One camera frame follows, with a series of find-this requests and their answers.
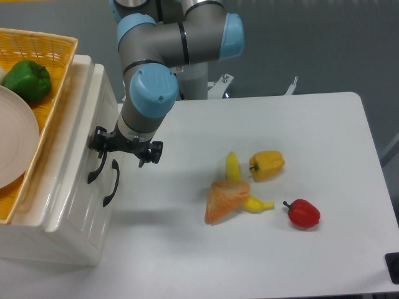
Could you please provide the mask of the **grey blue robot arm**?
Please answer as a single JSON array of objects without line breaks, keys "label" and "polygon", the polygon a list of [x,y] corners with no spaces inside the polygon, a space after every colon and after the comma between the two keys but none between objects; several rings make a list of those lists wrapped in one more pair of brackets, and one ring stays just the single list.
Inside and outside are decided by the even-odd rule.
[{"label": "grey blue robot arm", "polygon": [[157,163],[153,136],[179,97],[174,67],[226,60],[244,50],[244,27],[221,1],[111,1],[125,101],[112,131],[98,126],[89,148],[102,161],[114,151]]}]

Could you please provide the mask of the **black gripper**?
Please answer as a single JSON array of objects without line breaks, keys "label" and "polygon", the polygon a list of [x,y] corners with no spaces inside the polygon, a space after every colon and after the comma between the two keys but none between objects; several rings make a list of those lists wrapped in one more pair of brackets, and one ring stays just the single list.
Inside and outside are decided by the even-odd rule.
[{"label": "black gripper", "polygon": [[89,138],[90,150],[98,153],[98,158],[109,151],[122,151],[134,154],[139,159],[138,167],[142,168],[144,164],[158,164],[163,152],[162,141],[144,141],[141,142],[137,137],[129,140],[122,135],[119,129],[114,129],[110,134],[102,126],[96,126],[93,134]]}]

